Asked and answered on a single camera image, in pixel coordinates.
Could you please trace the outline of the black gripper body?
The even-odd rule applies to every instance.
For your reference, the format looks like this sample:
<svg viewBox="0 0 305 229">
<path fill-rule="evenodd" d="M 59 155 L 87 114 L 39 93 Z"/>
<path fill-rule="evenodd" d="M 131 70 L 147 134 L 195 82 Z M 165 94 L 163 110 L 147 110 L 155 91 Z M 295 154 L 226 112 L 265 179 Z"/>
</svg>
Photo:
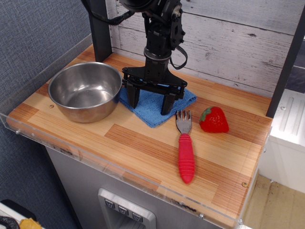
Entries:
<svg viewBox="0 0 305 229">
<path fill-rule="evenodd" d="M 148 48 L 144 48 L 144 67 L 124 67 L 123 84 L 127 83 L 137 86 L 140 90 L 145 90 L 158 94 L 175 94 L 176 100 L 184 97 L 184 89 L 187 82 L 173 75 L 168 64 L 172 64 L 172 50 L 166 49 L 163 55 L 157 55 Z"/>
</svg>

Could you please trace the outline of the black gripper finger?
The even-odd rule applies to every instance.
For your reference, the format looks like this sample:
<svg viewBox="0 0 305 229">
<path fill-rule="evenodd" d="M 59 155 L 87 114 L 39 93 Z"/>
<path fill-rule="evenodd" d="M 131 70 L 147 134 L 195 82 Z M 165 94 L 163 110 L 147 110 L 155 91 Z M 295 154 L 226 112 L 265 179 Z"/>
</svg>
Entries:
<svg viewBox="0 0 305 229">
<path fill-rule="evenodd" d="M 127 83 L 126 91 L 129 105 L 135 108 L 139 101 L 140 89 L 131 83 Z"/>
<path fill-rule="evenodd" d="M 175 94 L 165 94 L 164 95 L 161 115 L 167 115 L 171 111 L 175 100 L 176 100 Z"/>
</svg>

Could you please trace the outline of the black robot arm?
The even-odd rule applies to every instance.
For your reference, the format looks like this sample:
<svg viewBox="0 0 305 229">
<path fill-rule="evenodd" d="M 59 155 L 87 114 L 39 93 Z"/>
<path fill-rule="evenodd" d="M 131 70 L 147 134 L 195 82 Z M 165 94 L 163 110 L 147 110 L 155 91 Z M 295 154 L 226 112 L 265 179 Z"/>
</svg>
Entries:
<svg viewBox="0 0 305 229">
<path fill-rule="evenodd" d="M 144 18 L 147 43 L 144 48 L 144 67 L 123 68 L 123 84 L 127 90 L 128 103 L 135 108 L 140 91 L 164 95 L 161 114 L 170 112 L 176 100 L 184 96 L 187 82 L 173 75 L 172 52 L 186 52 L 180 47 L 184 42 L 182 29 L 182 4 L 179 0 L 122 0 L 121 5 L 131 12 L 140 12 Z"/>
</svg>

